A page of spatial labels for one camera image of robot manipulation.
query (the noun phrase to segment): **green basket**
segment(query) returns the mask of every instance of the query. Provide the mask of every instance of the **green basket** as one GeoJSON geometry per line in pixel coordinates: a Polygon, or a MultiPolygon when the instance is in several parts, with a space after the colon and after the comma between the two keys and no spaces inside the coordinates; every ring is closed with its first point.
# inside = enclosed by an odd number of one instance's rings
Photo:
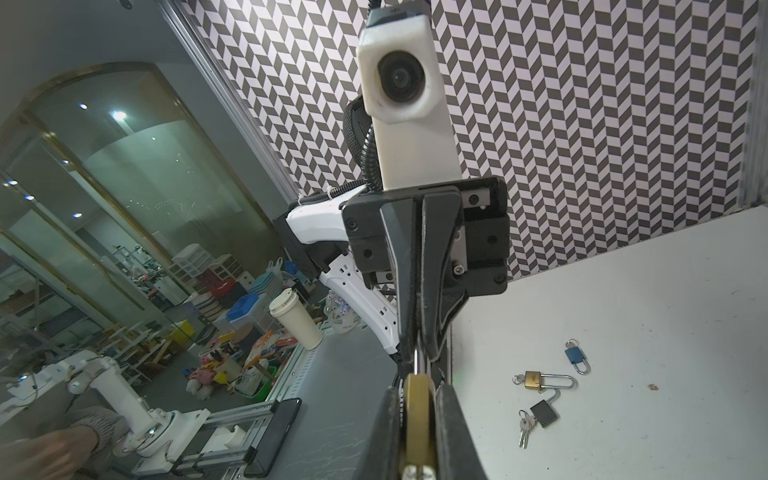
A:
{"type": "MultiPolygon", "coordinates": [[[[277,368],[270,366],[266,369],[267,372],[270,373],[271,376],[275,376],[277,373],[277,368]]],[[[256,403],[263,402],[266,400],[266,396],[270,394],[272,391],[272,380],[267,379],[265,377],[266,381],[262,384],[261,388],[256,391],[253,395],[246,395],[245,393],[242,393],[240,390],[235,390],[238,394],[244,396],[247,399],[252,399],[256,403]]]]}

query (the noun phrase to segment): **white table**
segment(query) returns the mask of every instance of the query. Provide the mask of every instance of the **white table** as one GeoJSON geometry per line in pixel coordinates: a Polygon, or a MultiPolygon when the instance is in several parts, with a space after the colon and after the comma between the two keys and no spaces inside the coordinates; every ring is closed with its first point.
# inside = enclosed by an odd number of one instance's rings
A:
{"type": "Polygon", "coordinates": [[[768,208],[470,299],[453,348],[453,382],[491,480],[768,478],[768,208]],[[568,362],[570,338],[591,374],[568,362]],[[548,394],[512,384],[525,370],[578,377],[527,450],[518,410],[548,394]]]}

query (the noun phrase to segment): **blue padlock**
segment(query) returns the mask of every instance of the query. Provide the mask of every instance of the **blue padlock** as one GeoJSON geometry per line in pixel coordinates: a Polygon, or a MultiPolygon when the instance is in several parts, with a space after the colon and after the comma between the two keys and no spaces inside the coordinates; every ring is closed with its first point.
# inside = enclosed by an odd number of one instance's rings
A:
{"type": "Polygon", "coordinates": [[[568,360],[571,361],[571,364],[576,369],[576,372],[587,375],[591,368],[589,366],[589,363],[587,362],[586,357],[584,357],[584,352],[581,351],[581,349],[578,347],[578,340],[570,339],[565,344],[565,355],[568,356],[568,360]],[[579,363],[584,363],[584,370],[578,368],[579,363]]]}

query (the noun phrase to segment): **herringbone wallpaper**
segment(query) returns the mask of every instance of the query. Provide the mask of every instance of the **herringbone wallpaper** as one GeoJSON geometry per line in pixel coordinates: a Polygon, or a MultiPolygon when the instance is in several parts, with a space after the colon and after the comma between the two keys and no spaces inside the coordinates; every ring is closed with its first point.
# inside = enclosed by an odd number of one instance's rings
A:
{"type": "MultiPolygon", "coordinates": [[[[343,143],[367,0],[178,0],[309,193],[343,143]]],[[[735,211],[756,0],[432,0],[466,177],[510,194],[513,278],[735,211]]]]}

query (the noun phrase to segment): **human hand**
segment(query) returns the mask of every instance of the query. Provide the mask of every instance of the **human hand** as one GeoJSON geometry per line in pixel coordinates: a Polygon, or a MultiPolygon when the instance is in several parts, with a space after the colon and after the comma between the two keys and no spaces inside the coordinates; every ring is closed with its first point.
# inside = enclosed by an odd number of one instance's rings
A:
{"type": "Polygon", "coordinates": [[[98,443],[93,429],[75,426],[0,447],[0,480],[59,480],[85,465],[98,443]]]}

